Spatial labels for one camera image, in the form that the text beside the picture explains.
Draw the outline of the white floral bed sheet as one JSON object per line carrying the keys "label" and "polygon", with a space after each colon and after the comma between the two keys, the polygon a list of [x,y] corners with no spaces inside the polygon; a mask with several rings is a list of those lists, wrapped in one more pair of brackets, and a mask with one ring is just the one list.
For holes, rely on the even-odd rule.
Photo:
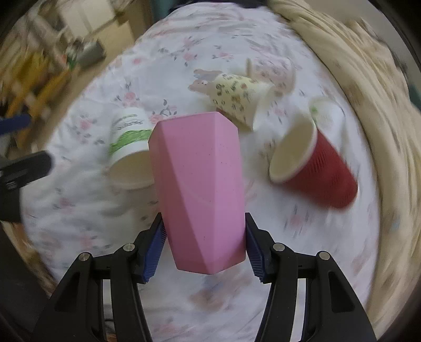
{"label": "white floral bed sheet", "polygon": [[[240,128],[229,140],[217,130],[227,120],[204,94],[211,76],[244,74],[249,58],[289,58],[294,90],[264,111],[257,130]],[[270,181],[276,144],[311,99],[322,95],[343,110],[340,155],[363,188],[344,210],[326,209]],[[26,186],[21,208],[26,234],[55,280],[81,252],[117,250],[150,227],[161,211],[154,186],[126,190],[110,181],[108,151],[118,111],[137,108],[155,128],[177,125],[187,144],[168,148],[181,161],[163,178],[187,183],[197,203],[232,209],[230,191],[241,186],[245,211],[274,240],[305,254],[330,252],[363,304],[370,297],[379,236],[378,189],[360,123],[330,72],[284,18],[270,9],[234,3],[183,6],[155,23],[118,56],[69,107],[46,149],[50,175]]]}

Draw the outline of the pink patterned paper cup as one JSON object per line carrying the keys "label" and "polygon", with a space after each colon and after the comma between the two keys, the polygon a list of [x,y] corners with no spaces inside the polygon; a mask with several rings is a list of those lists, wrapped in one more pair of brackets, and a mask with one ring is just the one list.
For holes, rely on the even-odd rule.
{"label": "pink patterned paper cup", "polygon": [[295,67],[289,58],[249,58],[246,71],[249,78],[269,83],[279,93],[288,94],[295,88]]}

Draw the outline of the cream bear print duvet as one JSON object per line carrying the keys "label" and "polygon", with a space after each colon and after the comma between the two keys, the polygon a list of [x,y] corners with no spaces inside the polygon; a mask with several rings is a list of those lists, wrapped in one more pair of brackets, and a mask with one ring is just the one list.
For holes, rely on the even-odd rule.
{"label": "cream bear print duvet", "polygon": [[387,333],[420,280],[420,111],[389,48],[358,21],[305,1],[271,1],[340,84],[372,151],[380,189],[380,247],[368,316]]}

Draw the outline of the red ribbed paper cup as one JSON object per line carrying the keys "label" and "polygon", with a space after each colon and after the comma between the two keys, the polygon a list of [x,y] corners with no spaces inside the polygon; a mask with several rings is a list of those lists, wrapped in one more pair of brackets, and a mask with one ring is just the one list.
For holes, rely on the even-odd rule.
{"label": "red ribbed paper cup", "polygon": [[358,181],[308,116],[299,116],[277,144],[268,174],[320,207],[345,209],[358,196]]}

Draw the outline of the pink faceted cup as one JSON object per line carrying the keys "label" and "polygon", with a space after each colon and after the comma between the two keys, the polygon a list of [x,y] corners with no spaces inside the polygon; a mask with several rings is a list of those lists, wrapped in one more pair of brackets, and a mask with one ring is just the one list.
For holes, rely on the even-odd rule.
{"label": "pink faceted cup", "polygon": [[218,112],[159,122],[148,141],[176,267],[216,274],[245,259],[238,128]]}

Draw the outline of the white paper cup green logo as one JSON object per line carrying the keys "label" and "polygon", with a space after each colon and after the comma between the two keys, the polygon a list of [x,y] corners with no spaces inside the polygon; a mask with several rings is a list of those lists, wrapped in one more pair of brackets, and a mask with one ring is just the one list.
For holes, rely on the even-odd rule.
{"label": "white paper cup green logo", "polygon": [[343,126],[343,109],[329,98],[314,98],[309,102],[309,109],[316,126],[325,133],[338,133]]}

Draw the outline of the cream patterned paper cup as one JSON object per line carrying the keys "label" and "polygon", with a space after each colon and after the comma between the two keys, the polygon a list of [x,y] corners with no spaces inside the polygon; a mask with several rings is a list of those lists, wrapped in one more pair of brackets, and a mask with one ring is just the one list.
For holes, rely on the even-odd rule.
{"label": "cream patterned paper cup", "polygon": [[256,131],[275,97],[275,87],[246,76],[222,73],[209,85],[213,104],[231,118]]}

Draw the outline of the grey trash bin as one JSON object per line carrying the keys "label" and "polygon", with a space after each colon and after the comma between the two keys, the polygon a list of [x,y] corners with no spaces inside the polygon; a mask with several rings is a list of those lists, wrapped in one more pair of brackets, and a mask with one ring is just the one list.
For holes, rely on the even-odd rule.
{"label": "grey trash bin", "polygon": [[102,61],[106,57],[106,50],[100,40],[89,41],[76,57],[77,64],[85,69]]}

